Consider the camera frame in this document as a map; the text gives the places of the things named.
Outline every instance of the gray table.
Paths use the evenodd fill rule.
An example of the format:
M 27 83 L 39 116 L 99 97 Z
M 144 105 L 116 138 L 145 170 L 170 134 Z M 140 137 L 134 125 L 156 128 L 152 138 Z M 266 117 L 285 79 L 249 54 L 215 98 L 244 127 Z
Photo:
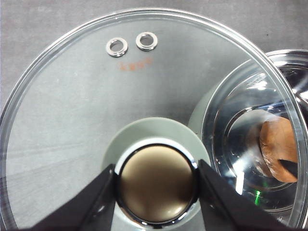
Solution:
M 27 66 L 65 32 L 113 11 L 149 6 L 215 19 L 263 51 L 308 49 L 307 0 L 2 0 L 1 108 Z

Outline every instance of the metal bowl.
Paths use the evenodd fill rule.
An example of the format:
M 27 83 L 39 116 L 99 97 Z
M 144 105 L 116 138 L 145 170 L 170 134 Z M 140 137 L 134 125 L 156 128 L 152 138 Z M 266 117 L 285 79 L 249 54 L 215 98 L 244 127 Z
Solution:
M 307 119 L 308 53 L 283 50 L 267 53 L 292 87 Z M 237 192 L 290 226 L 303 227 L 307 218 L 306 127 L 293 124 L 298 166 L 297 183 L 276 180 L 264 162 L 259 134 L 265 121 L 281 116 L 292 121 L 289 99 L 256 64 L 247 61 L 234 69 L 203 97 L 192 114 L 190 127 L 200 133 L 213 167 Z

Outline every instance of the metal rim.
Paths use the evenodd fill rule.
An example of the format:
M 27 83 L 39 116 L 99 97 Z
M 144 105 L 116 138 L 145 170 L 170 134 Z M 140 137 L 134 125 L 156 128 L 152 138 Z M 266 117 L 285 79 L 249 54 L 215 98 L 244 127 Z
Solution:
M 141 42 L 142 38 L 144 38 L 146 36 L 149 36 L 150 38 L 153 39 L 153 42 L 149 45 L 145 45 Z M 136 45 L 142 51 L 153 50 L 157 46 L 157 43 L 158 43 L 157 36 L 152 32 L 142 32 L 142 33 L 138 34 L 137 37 L 136 37 Z
M 191 207 L 191 205 L 193 203 L 195 203 L 197 197 L 197 186 L 196 186 L 196 170 L 198 168 L 197 163 L 195 162 L 193 156 L 191 155 L 191 153 L 181 144 L 179 144 L 178 142 L 175 142 L 171 139 L 168 138 L 161 138 L 161 137 L 152 137 L 152 138 L 148 138 L 148 139 L 144 139 L 142 141 L 139 141 L 133 145 L 131 145 L 129 148 L 127 148 L 124 153 L 121 155 L 120 159 L 118 160 L 117 164 L 115 165 L 115 173 L 118 176 L 121 176 L 121 173 L 125 167 L 125 164 L 127 163 L 127 161 L 139 150 L 142 150 L 145 147 L 150 147 L 150 146 L 154 146 L 154 145 L 162 145 L 165 147 L 169 147 L 172 148 L 176 151 L 178 151 L 185 159 L 186 161 L 189 163 L 189 166 L 192 170 L 192 174 L 194 175 L 194 193 L 193 193 L 193 197 L 191 198 L 190 202 L 187 204 L 187 206 L 183 209 L 183 211 L 175 216 L 172 219 L 169 219 L 167 221 L 163 221 L 163 222 L 149 222 L 146 220 L 142 220 L 141 218 L 137 217 L 136 215 L 134 215 L 133 212 L 131 212 L 126 206 L 125 203 L 123 202 L 123 200 L 121 199 L 121 193 L 120 190 L 118 189 L 118 195 L 117 195 L 117 201 L 119 203 L 119 205 L 124 208 L 126 210 L 126 212 L 130 215 L 130 217 L 139 222 L 142 225 L 150 225 L 156 228 L 160 228 L 161 226 L 167 226 L 167 225 L 172 225 L 175 224 L 177 222 L 179 222 L 181 219 L 183 219 L 186 215 L 187 215 L 187 211 L 189 210 L 189 208 Z
M 258 61 L 258 63 L 264 68 L 264 71 L 270 73 L 270 76 L 275 78 L 275 81 L 281 85 L 283 91 L 291 99 L 295 111 L 299 115 L 299 122 L 303 127 L 305 127 L 305 138 L 308 140 L 308 131 L 304 118 L 301 114 L 299 105 L 296 102 L 294 95 L 291 92 L 291 88 L 288 86 L 286 79 L 282 76 L 282 73 L 278 70 L 277 67 L 272 63 L 272 61 L 263 53 L 256 45 L 244 38 L 239 33 L 235 32 L 232 29 L 220 24 L 214 20 L 208 19 L 201 15 L 190 13 L 182 10 L 175 9 L 166 9 L 166 8 L 135 8 L 124 11 L 115 12 L 108 14 L 103 17 L 96 18 L 91 20 L 81 26 L 76 27 L 70 32 L 64 34 L 50 46 L 48 46 L 27 68 L 27 70 L 22 74 L 21 78 L 15 85 L 13 91 L 11 92 L 5 107 L 2 111 L 0 118 L 0 134 L 1 134 L 1 180 L 0 187 L 1 191 L 1 207 L 7 208 L 6 215 L 1 214 L 1 219 L 3 220 L 4 226 L 6 229 L 15 229 L 17 227 L 12 211 L 9 204 L 9 199 L 7 196 L 6 188 L 6 151 L 7 151 L 7 142 L 10 136 L 11 127 L 18 110 L 18 106 L 21 103 L 22 96 L 24 94 L 24 89 L 27 88 L 31 79 L 32 74 L 36 73 L 40 67 L 44 66 L 51 58 L 55 57 L 62 47 L 66 46 L 68 41 L 73 38 L 81 36 L 82 33 L 85 33 L 87 30 L 90 30 L 92 26 L 102 22 L 102 21 L 113 21 L 116 22 L 122 17 L 127 17 L 130 15 L 165 15 L 165 16 L 174 16 L 176 18 L 182 18 L 190 20 L 196 23 L 203 24 L 204 26 L 210 27 L 215 33 L 219 33 L 235 45 L 241 47 L 243 51 L 247 52 L 252 58 Z M 294 226 L 303 226 L 305 221 L 302 219 L 298 224 Z
M 282 49 L 282 50 L 276 50 L 276 51 L 269 51 L 269 52 L 266 52 L 265 54 L 269 58 L 271 58 L 274 55 L 289 54 L 289 53 L 308 56 L 308 50 L 305 50 L 305 49 Z
M 117 42 L 120 42 L 122 43 L 123 47 L 118 50 L 118 51 L 113 51 L 112 50 L 112 47 L 117 43 Z M 107 44 L 106 44 L 106 51 L 107 53 L 112 56 L 112 57 L 121 57 L 123 56 L 128 50 L 128 44 L 126 42 L 125 39 L 123 38 L 113 38 L 113 39 L 110 39 Z

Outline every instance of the brown object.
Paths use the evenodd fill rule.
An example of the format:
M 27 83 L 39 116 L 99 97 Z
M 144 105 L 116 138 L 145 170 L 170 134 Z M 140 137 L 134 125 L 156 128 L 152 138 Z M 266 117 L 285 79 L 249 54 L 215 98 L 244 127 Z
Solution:
M 193 195 L 190 163 L 176 150 L 150 146 L 134 154 L 120 176 L 120 194 L 138 218 L 165 222 L 187 209 Z
M 246 135 L 246 153 L 249 155 L 250 160 L 254 163 L 256 169 L 266 177 L 272 177 L 268 165 L 265 163 L 264 157 L 260 151 L 260 127 L 257 125 L 252 126 Z
M 297 163 L 293 129 L 288 119 L 276 116 L 266 121 L 260 132 L 260 146 L 273 177 L 286 183 L 297 181 L 297 178 L 280 162 L 287 160 Z

